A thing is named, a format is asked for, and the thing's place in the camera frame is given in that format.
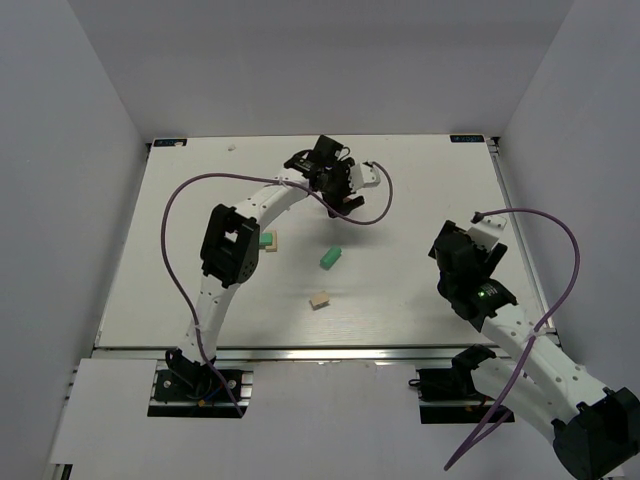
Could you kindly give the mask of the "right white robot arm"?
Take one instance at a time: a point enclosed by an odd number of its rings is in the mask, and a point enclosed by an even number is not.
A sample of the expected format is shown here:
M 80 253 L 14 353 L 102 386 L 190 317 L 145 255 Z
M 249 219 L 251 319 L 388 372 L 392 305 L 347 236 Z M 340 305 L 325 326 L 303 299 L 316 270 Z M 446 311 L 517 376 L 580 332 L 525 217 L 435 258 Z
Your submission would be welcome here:
M 516 363 L 474 345 L 453 359 L 452 382 L 459 393 L 488 396 L 527 422 L 574 478 L 600 479 L 639 453 L 639 400 L 571 360 L 493 279 L 507 251 L 499 240 L 505 226 L 502 217 L 475 217 L 467 230 L 446 221 L 429 251 L 439 294 Z

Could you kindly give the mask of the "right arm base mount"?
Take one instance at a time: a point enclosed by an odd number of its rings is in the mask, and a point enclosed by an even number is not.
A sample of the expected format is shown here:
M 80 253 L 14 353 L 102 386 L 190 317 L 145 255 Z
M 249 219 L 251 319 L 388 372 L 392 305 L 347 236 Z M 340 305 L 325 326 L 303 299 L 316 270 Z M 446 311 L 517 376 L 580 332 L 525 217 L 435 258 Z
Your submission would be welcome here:
M 479 393 L 471 373 L 496 354 L 488 347 L 473 345 L 456 355 L 447 368 L 418 369 L 408 381 L 419 399 L 423 425 L 477 424 L 493 405 L 494 398 Z

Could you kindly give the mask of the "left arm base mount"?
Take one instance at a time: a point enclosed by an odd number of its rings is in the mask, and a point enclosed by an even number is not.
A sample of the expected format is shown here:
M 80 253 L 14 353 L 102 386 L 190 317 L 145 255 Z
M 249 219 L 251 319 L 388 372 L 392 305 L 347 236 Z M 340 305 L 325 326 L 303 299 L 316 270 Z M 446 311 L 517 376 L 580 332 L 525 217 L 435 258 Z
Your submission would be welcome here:
M 156 370 L 147 416 L 151 418 L 240 419 L 247 410 L 248 372 L 222 369 L 221 380 L 208 365 L 185 358 L 179 349 L 165 352 Z

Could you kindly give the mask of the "green rectangular block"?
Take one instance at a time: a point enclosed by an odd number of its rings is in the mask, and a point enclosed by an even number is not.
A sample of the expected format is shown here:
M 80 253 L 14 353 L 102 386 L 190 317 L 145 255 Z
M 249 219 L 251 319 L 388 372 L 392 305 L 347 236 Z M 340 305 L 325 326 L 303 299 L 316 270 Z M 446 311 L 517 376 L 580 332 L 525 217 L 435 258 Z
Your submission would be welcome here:
M 274 236 L 271 232 L 262 233 L 259 237 L 259 247 L 270 247 L 274 242 Z

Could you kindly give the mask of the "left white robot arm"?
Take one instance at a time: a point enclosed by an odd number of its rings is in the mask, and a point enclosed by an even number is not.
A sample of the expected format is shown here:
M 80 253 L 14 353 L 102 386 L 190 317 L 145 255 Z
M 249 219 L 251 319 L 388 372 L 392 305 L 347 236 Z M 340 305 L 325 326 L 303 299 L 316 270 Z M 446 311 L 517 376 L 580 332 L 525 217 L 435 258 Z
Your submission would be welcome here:
M 380 176 L 370 163 L 341 158 L 344 146 L 322 135 L 311 150 L 287 160 L 263 187 L 234 205 L 215 206 L 200 248 L 201 287 L 185 339 L 166 352 L 172 374 L 195 389 L 211 375 L 218 336 L 231 300 L 258 266 L 259 240 L 264 229 L 295 203 L 316 194 L 332 218 L 343 218 L 364 204 L 358 193 L 377 186 Z

